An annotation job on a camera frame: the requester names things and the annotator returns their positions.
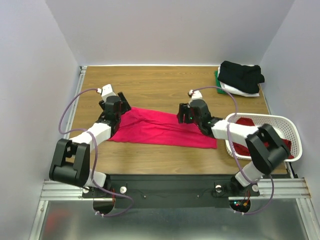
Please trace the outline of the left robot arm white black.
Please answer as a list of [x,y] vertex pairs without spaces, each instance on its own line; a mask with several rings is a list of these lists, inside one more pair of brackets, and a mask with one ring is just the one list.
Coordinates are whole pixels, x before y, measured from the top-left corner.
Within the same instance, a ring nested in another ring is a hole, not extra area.
[[88,129],[76,137],[57,141],[49,179],[77,187],[107,188],[107,175],[90,168],[91,151],[98,156],[98,145],[112,138],[120,128],[121,117],[131,110],[122,92],[111,93],[99,102],[102,113]]

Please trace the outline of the pink t shirt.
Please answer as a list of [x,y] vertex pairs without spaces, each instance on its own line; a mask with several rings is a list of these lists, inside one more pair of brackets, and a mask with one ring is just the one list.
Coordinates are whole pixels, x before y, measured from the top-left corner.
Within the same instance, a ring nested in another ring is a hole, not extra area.
[[175,114],[133,107],[121,116],[118,131],[109,141],[217,149],[217,140],[191,123],[179,123]]

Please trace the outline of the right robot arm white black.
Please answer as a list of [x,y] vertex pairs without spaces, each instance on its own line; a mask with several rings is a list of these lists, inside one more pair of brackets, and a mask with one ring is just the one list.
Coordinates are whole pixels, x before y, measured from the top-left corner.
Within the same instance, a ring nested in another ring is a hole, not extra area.
[[289,147],[270,124],[247,126],[213,117],[202,99],[180,103],[177,119],[180,124],[195,124],[207,137],[227,140],[248,149],[251,162],[231,178],[227,188],[232,193],[242,192],[264,175],[271,174],[291,155]]

